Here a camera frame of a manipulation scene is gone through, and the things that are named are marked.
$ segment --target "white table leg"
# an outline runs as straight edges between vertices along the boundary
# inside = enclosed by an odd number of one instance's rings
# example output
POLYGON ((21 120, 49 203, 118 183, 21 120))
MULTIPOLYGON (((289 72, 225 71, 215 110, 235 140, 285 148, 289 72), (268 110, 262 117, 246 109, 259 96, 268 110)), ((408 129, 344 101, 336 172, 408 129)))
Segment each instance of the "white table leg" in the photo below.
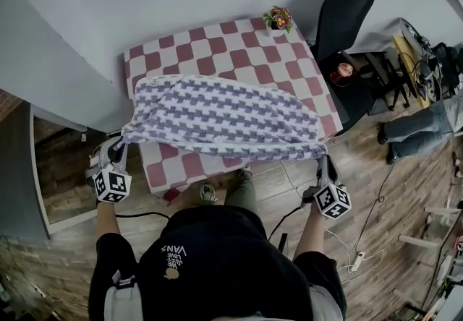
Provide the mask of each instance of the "white table leg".
POLYGON ((462 274, 457 275, 457 276, 448 275, 447 278, 450 281, 453 281, 454 283, 459 283, 461 280, 463 280, 463 275, 462 274))
POLYGON ((415 298, 413 298, 412 296, 410 296, 409 294, 405 294, 403 291, 400 291, 400 290, 397 290, 397 289, 394 289, 393 293, 394 293, 394 295, 397 295, 400 299, 402 299, 404 301, 408 301, 413 306, 415 306, 417 308, 420 308, 419 301, 416 300, 415 298))
POLYGON ((456 208, 438 208, 438 207, 425 207, 425 212, 437 215, 451 215, 460 213, 460 209, 456 208))
POLYGON ((399 241, 403 241, 404 243, 417 245, 418 247, 428 248, 428 249, 437 249, 441 243, 435 243, 433 241, 416 239, 415 237, 401 235, 399 236, 399 241))
POLYGON ((425 266, 425 267, 434 269, 434 265, 430 265, 429 263, 420 262, 419 264, 420 264, 420 265, 423 265, 423 266, 425 266))

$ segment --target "purple and white towel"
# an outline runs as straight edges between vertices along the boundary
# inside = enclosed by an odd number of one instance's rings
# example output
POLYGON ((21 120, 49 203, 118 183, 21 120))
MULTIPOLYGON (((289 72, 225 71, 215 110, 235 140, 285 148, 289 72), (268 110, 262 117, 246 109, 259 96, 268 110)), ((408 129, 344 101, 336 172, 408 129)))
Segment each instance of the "purple and white towel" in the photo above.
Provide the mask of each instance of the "purple and white towel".
POLYGON ((162 142, 246 161, 318 159, 320 119, 282 90, 185 74, 143 78, 123 142, 162 142))

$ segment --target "shoe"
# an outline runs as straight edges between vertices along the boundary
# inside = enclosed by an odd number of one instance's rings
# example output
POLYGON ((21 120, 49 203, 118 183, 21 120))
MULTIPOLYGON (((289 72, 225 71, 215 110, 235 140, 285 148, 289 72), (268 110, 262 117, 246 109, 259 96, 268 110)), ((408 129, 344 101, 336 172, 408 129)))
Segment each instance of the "shoe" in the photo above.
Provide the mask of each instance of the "shoe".
POLYGON ((252 169, 251 169, 250 164, 246 164, 246 166, 241 167, 239 169, 239 175, 243 176, 244 174, 249 174, 252 177, 253 173, 252 173, 252 169))
POLYGON ((211 184, 204 184, 200 189, 201 200, 206 204, 213 204, 218 199, 216 198, 216 190, 212 187, 211 184))
POLYGON ((379 132, 378 132, 378 142, 381 145, 384 145, 388 142, 388 138, 386 134, 384 133, 384 123, 379 124, 379 132))
POLYGON ((394 155, 394 152, 392 151, 392 148, 389 146, 388 155, 386 155, 386 163, 389 164, 389 165, 394 164, 394 162, 397 159, 399 159, 399 158, 394 155))

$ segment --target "small vase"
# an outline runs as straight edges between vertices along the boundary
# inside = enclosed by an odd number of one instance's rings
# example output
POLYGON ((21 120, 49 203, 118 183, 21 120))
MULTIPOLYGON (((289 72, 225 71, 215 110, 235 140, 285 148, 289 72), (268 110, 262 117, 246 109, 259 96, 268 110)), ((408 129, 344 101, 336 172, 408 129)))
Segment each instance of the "small vase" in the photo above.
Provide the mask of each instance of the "small vase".
POLYGON ((280 37, 282 36, 286 30, 285 29, 278 29, 276 24, 272 24, 271 27, 267 26, 267 32, 270 37, 280 37))

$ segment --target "checkered tablecloth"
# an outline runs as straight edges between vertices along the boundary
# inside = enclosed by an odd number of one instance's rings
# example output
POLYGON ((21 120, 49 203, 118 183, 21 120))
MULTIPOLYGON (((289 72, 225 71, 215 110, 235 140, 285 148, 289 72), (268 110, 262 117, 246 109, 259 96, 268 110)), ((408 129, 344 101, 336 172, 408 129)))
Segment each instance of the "checkered tablecloth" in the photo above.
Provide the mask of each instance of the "checkered tablecloth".
MULTIPOLYGON (((279 88, 316 111, 326 139, 342 129, 326 83, 309 47, 294 25, 273 38, 262 18, 237 20, 188 30, 137 46, 124 53, 127 89, 133 99, 140 78, 165 74, 212 75, 279 88)), ((233 171, 241 160, 178 150, 158 143, 140 144, 150 190, 162 197, 215 174, 233 171)))

